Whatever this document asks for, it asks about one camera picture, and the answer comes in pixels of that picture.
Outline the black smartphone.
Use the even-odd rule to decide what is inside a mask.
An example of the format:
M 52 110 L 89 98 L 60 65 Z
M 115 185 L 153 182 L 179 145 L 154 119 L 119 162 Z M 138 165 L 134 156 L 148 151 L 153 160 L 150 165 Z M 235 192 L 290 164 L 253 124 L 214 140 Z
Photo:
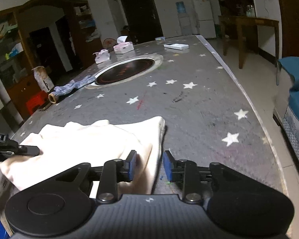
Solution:
M 40 111 L 40 112 L 45 111 L 52 105 L 53 104 L 50 101 L 47 101 L 44 104 L 42 104 L 41 106 L 39 106 L 38 111 Z

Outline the round induction hotpot cooker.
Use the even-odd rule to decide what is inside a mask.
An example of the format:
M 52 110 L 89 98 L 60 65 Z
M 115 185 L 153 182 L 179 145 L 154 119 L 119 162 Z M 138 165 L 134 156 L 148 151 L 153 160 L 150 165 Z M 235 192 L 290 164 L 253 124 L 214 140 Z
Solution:
M 118 61 L 99 71 L 95 75 L 95 81 L 86 85 L 85 88 L 94 90 L 132 81 L 156 70 L 163 61 L 164 57 L 157 53 Z

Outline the small teal packet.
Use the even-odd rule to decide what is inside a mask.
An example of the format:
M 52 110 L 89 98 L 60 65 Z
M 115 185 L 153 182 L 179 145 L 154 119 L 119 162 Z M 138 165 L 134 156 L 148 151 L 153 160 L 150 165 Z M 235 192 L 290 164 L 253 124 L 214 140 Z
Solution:
M 165 40 L 165 37 L 164 36 L 161 36 L 161 37 L 157 37 L 155 38 L 156 41 L 162 41 L 162 40 Z

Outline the white remote control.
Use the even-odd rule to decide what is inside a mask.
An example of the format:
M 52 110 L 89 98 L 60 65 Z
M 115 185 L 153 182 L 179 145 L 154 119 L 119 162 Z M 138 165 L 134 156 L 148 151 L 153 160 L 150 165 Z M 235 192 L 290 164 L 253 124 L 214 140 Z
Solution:
M 179 44 L 179 43 L 168 43 L 168 44 L 164 44 L 164 48 L 173 49 L 173 50 L 187 50 L 189 49 L 189 45 Z

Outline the dark wooden side table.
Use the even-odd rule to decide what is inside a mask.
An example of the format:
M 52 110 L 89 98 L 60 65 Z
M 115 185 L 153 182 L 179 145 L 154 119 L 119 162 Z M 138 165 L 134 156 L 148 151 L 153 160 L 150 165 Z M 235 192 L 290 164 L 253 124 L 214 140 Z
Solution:
M 228 40 L 226 38 L 226 27 L 229 25 L 234 25 L 237 29 L 238 38 L 238 67 L 239 69 L 244 68 L 246 61 L 246 40 L 251 34 L 247 34 L 248 30 L 255 31 L 259 26 L 271 27 L 274 29 L 274 48 L 275 55 L 272 63 L 276 65 L 279 59 L 279 48 L 280 48 L 280 37 L 279 37 L 279 21 L 271 20 L 268 18 L 259 17 L 247 17 L 247 16 L 218 16 L 221 35 L 222 35 L 222 45 L 223 45 L 223 55 L 226 56 L 228 52 Z

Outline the red plastic stool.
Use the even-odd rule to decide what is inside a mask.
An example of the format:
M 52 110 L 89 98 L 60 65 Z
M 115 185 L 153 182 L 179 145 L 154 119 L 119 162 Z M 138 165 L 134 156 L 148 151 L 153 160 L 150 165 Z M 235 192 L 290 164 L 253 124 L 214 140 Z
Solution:
M 32 115 L 40 106 L 48 101 L 48 94 L 45 91 L 40 91 L 32 96 L 27 102 L 26 107 L 29 114 Z

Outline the red patterned fan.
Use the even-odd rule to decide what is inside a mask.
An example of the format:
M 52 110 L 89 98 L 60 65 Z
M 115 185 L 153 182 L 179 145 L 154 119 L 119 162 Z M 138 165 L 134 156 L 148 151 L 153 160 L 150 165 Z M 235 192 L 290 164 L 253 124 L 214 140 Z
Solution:
M 104 41 L 102 42 L 103 48 L 104 49 L 111 49 L 113 48 L 115 45 L 117 45 L 117 41 L 113 38 L 106 38 L 104 39 Z

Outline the white refrigerator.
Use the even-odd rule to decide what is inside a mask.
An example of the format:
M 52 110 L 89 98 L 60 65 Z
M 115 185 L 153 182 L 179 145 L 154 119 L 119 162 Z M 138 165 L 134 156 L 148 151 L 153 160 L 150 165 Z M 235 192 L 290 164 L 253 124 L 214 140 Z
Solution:
M 216 38 L 215 24 L 210 0 L 192 0 L 196 26 L 205 39 Z

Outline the white paper bag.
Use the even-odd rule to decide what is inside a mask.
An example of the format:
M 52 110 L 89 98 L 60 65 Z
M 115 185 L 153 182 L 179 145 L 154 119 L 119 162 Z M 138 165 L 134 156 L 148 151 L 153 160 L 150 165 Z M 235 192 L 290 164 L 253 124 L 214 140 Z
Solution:
M 54 84 L 43 66 L 37 66 L 36 68 L 33 68 L 32 71 L 34 78 L 42 91 L 48 93 L 54 88 Z

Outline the cream sweatshirt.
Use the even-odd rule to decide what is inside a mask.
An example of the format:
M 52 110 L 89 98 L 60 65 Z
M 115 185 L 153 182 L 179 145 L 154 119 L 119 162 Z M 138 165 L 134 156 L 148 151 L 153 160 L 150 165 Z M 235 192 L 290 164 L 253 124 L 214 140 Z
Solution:
M 68 122 L 64 127 L 45 125 L 30 133 L 22 145 L 37 146 L 36 157 L 16 156 L 0 161 L 0 197 L 24 190 L 83 162 L 102 166 L 137 152 L 132 182 L 120 182 L 122 194 L 150 194 L 158 172 L 165 120 L 153 117 L 142 122 L 113 125 L 98 120 L 90 125 Z

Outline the small pink tissue pack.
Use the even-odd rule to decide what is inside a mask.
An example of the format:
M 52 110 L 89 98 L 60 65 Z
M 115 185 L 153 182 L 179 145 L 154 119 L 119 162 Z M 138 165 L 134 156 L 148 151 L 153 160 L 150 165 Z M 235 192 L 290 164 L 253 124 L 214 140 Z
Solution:
M 101 51 L 95 52 L 93 54 L 95 55 L 96 64 L 101 64 L 103 62 L 109 61 L 111 56 L 107 49 L 102 49 Z

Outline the water dispenser with blue bottle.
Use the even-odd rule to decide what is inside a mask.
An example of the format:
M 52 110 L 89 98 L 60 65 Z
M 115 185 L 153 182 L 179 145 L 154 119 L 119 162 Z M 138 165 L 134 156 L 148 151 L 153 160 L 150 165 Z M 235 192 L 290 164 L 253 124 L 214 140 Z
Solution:
M 182 35 L 183 36 L 192 35 L 190 17 L 186 12 L 184 3 L 177 2 L 176 7 L 177 7 L 178 20 L 179 20 Z

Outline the pink tissue box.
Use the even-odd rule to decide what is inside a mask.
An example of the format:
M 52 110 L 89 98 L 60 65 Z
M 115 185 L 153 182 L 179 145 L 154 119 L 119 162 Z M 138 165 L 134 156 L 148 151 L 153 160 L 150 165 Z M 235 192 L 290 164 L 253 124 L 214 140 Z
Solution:
M 117 45 L 113 47 L 115 54 L 122 55 L 134 50 L 132 42 L 127 41 L 128 36 L 120 36 L 117 39 Z

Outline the blue knit work glove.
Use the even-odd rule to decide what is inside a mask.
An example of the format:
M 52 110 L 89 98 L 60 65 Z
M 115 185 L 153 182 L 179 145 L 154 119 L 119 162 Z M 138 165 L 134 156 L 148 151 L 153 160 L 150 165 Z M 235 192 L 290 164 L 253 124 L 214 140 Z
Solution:
M 56 86 L 54 90 L 48 94 L 48 99 L 52 104 L 56 104 L 60 98 L 67 96 L 74 90 L 78 90 L 95 81 L 95 77 L 87 75 L 79 81 L 71 80 L 64 86 Z

